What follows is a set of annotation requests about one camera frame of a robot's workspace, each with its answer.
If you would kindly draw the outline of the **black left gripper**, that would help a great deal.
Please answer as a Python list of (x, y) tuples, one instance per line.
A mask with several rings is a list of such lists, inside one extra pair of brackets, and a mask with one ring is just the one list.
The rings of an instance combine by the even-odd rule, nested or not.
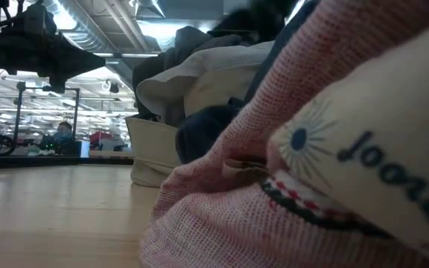
[(64, 93), (67, 77), (75, 77), (104, 67), (106, 60), (64, 41), (60, 47), (60, 64), (55, 49), (61, 39), (57, 33), (54, 15), (44, 6), (18, 7), (11, 15), (8, 6), (0, 6), (1, 42), (0, 68), (11, 74), (33, 71), (47, 77), (52, 90)]

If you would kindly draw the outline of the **black fuzzy garment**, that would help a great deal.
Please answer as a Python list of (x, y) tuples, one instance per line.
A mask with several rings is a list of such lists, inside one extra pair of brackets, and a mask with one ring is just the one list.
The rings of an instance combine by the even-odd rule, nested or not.
[(208, 34), (213, 37), (230, 34), (254, 36), (259, 42), (274, 40), (298, 2), (299, 0), (250, 0), (246, 7), (225, 15)]

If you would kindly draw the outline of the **pile of clothes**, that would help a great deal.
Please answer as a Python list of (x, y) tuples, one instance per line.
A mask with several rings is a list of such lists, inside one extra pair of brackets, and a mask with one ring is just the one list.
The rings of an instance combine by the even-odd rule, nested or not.
[(267, 59), (256, 72), (243, 100), (230, 98), (224, 105), (206, 107), (185, 119), (176, 135), (176, 149), (180, 161), (188, 164), (206, 155), (218, 136), (254, 97), (262, 80), (290, 38), (314, 12), (321, 0), (307, 0), (294, 17), (279, 31)]

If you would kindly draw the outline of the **person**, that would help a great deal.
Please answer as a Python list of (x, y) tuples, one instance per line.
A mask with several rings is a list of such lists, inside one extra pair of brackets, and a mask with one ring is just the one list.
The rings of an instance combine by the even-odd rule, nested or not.
[(67, 121), (60, 122), (53, 135), (54, 150), (60, 155), (74, 155), (75, 142), (72, 135), (72, 125)]

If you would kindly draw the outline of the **dark green garment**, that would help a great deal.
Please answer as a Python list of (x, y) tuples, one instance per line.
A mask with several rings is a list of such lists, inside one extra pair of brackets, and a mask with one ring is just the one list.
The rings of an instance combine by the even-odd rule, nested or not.
[(136, 89), (142, 81), (180, 65), (195, 52), (209, 48), (250, 44), (249, 35), (240, 31), (214, 29), (204, 33), (192, 26), (186, 26), (177, 30), (174, 45), (171, 48), (155, 57), (147, 58), (133, 69), (133, 91), (136, 96), (136, 107), (139, 112), (136, 118), (152, 120), (155, 117), (142, 104), (136, 93)]

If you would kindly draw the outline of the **white plastic bin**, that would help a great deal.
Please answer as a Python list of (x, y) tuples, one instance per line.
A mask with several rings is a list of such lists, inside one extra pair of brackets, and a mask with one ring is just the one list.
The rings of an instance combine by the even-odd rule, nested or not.
[(135, 117), (127, 117), (126, 124), (133, 152), (133, 184), (159, 188), (181, 165), (175, 147), (177, 128)]

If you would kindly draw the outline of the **white mesh garment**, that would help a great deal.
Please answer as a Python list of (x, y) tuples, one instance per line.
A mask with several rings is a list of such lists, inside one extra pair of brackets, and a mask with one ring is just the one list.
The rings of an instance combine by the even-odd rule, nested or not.
[(274, 42), (198, 51), (183, 63), (142, 81), (136, 94), (162, 123), (179, 126), (207, 106), (242, 100)]

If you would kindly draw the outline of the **pink knit garment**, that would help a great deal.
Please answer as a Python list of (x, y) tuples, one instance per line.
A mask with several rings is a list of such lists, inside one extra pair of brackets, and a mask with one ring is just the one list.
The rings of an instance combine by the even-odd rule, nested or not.
[(429, 268), (429, 0), (320, 0), (162, 184), (152, 268)]

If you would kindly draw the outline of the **black background rig frame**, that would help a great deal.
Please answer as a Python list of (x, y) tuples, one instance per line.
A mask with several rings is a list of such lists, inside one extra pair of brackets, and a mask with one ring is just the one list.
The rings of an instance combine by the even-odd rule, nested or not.
[[(13, 140), (15, 142), (17, 142), (18, 135), (19, 135), (19, 123), (20, 123), (21, 113), (22, 113), (22, 95), (23, 95), (23, 92), (27, 89), (40, 90), (40, 91), (44, 91), (44, 92), (53, 92), (53, 93), (56, 92), (52, 86), (28, 87), (28, 86), (26, 86), (26, 82), (18, 82), (16, 84), (16, 88), (18, 91), (18, 96), (16, 99), (16, 119), (15, 119), (14, 131), (13, 131)], [(79, 110), (79, 105), (80, 105), (80, 88), (67, 88), (67, 87), (65, 87), (65, 88), (63, 88), (63, 90), (61, 92), (64, 93), (66, 89), (68, 89), (70, 91), (74, 91), (76, 93), (75, 106), (74, 106), (74, 121), (72, 124), (72, 138), (75, 139), (76, 130), (77, 130), (78, 110)]]

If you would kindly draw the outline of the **black aluminium table frame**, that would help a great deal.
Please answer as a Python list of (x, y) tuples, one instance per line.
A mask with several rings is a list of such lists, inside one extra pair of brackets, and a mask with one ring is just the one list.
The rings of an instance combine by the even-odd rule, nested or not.
[(58, 165), (132, 165), (132, 159), (80, 158), (65, 156), (1, 156), (0, 168), (44, 167)]

